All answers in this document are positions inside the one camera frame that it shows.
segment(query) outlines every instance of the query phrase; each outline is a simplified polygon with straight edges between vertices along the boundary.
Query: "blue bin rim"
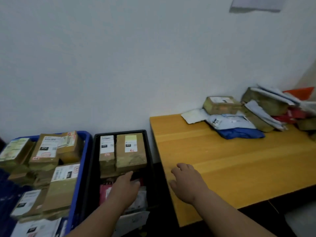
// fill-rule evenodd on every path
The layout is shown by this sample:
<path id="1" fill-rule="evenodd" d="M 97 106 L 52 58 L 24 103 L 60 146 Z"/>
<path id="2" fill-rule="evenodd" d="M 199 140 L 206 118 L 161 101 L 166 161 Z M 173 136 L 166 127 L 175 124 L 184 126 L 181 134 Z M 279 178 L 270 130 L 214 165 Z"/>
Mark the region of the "blue bin rim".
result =
<path id="1" fill-rule="evenodd" d="M 79 188 L 80 188 L 80 183 L 81 183 L 81 178 L 82 178 L 83 166 L 84 166 L 84 162 L 85 162 L 86 155 L 87 155 L 89 138 L 92 138 L 92 135 L 87 131 L 77 131 L 77 133 L 78 133 L 78 135 L 79 134 L 85 135 L 85 139 L 84 139 L 85 143 L 84 143 L 84 147 L 83 147 L 83 151 L 82 151 L 80 168 L 79 168 L 79 173 L 78 173 L 77 182 L 76 182 L 76 186 L 75 186 L 75 191 L 74 191 L 74 195 L 73 195 L 72 201 L 71 201 L 70 212 L 69 212 L 69 216 L 68 216 L 68 222 L 67 222 L 67 226 L 66 226 L 65 235 L 69 234 L 71 227 L 72 227 L 72 224 L 73 224 L 73 219 L 74 219 L 74 215 L 75 215 L 75 211 L 76 211 L 76 204 L 77 204 L 77 199 L 78 199 L 78 193 L 79 193 Z M 33 138 L 33 139 L 37 138 L 37 139 L 39 139 L 39 137 L 40 137 L 40 135 L 30 135 L 30 136 L 22 136 L 22 137 L 14 138 L 12 140 L 20 139 L 20 138 Z"/>

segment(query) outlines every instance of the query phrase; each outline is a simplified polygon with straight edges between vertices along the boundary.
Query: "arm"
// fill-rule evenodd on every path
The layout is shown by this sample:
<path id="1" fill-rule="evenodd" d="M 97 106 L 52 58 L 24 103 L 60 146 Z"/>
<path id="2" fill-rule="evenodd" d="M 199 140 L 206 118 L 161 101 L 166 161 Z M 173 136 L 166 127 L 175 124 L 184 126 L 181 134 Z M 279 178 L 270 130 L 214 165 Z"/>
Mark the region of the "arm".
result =
<path id="1" fill-rule="evenodd" d="M 275 237 L 211 191 L 192 165 L 177 164 L 170 187 L 183 202 L 192 204 L 217 237 Z"/>
<path id="2" fill-rule="evenodd" d="M 107 200 L 67 237 L 111 237 L 116 222 L 137 197 L 140 183 L 131 183 L 132 174 L 130 171 L 118 177 Z"/>

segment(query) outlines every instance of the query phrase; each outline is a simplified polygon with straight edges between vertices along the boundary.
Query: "blue plastic bin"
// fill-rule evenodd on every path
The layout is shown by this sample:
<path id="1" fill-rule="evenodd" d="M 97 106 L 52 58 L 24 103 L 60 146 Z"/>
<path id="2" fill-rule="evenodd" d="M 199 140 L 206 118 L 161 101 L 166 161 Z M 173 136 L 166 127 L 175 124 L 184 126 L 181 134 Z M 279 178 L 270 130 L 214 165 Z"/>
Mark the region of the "blue plastic bin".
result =
<path id="1" fill-rule="evenodd" d="M 92 149 L 92 136 L 87 131 L 77 131 L 78 135 L 85 141 L 80 161 L 80 169 L 77 177 L 74 195 L 71 202 L 70 213 L 68 216 L 65 235 L 68 234 L 79 223 L 79 215 L 83 202 L 83 195 L 86 187 L 86 178 L 89 168 L 89 160 Z M 23 136 L 19 138 L 30 138 L 37 142 L 39 135 Z M 16 203 L 21 195 L 30 191 L 29 186 L 18 187 L 12 181 L 7 180 L 8 174 L 0 169 L 0 237 L 10 237 L 16 222 L 10 218 L 10 213 L 13 211 Z"/>

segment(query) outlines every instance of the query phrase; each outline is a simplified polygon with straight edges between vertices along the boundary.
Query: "wooden table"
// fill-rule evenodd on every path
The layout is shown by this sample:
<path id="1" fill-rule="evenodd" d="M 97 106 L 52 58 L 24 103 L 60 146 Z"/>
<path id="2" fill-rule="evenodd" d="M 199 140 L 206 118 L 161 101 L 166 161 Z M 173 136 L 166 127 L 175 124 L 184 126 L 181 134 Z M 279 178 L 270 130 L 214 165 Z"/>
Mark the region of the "wooden table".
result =
<path id="1" fill-rule="evenodd" d="M 263 139 L 226 140 L 207 123 L 187 124 L 180 115 L 151 117 L 150 123 L 167 181 L 177 163 L 191 164 L 235 208 L 316 184 L 316 143 L 292 125 Z M 169 190 L 181 227 L 201 220 Z"/>

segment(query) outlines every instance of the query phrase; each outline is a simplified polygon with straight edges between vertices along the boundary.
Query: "forearm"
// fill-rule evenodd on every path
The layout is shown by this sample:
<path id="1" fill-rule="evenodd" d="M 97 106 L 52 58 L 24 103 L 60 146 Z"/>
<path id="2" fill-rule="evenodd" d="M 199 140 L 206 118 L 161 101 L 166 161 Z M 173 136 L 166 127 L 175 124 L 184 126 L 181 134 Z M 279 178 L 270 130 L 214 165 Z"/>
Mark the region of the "forearm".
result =
<path id="1" fill-rule="evenodd" d="M 87 219 L 71 231 L 67 237 L 111 237 L 116 222 L 124 208 L 112 201 L 100 205 Z"/>
<path id="2" fill-rule="evenodd" d="M 216 237 L 275 237 L 211 190 L 199 196 L 193 206 Z"/>

